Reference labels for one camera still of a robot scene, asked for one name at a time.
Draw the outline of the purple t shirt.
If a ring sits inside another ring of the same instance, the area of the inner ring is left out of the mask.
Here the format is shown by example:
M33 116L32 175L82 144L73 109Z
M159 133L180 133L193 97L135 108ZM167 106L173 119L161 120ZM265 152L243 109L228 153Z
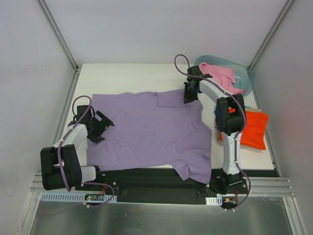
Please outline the purple t shirt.
M170 165L183 180L209 183L212 131L201 102L186 104L183 93L94 94L92 107L113 126L102 142L88 142L87 164L101 170Z

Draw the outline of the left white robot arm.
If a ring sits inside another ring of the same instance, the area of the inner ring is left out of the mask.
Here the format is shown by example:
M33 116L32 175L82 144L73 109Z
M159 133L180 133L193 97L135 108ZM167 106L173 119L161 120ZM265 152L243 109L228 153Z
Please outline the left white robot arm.
M114 123L88 105L77 107L65 135L51 147L40 151L42 184L45 190L79 188L87 184L92 190L103 186L100 168L81 166L77 150L84 140L99 144L102 134Z

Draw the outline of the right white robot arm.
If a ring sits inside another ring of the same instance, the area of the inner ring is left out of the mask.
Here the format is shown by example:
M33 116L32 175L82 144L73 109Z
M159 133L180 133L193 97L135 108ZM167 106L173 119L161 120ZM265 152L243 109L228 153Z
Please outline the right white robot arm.
M240 167L240 143L246 127L244 98L241 94L231 94L212 81L210 74L203 74L199 66L187 69L184 82L184 103L198 99L198 94L207 95L216 104L215 124L222 133L224 160L219 178L210 184L212 191L219 194L233 192L243 181Z

